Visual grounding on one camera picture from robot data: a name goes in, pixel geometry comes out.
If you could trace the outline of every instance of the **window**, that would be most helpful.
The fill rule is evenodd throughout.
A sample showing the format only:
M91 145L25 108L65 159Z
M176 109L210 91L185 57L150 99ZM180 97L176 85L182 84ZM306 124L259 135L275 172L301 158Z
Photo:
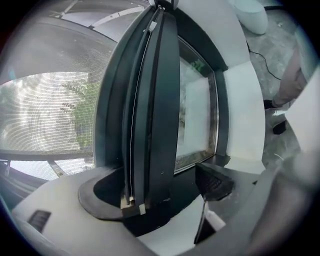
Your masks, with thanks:
M208 64L182 39L180 51L180 111L175 172L215 153L217 93Z

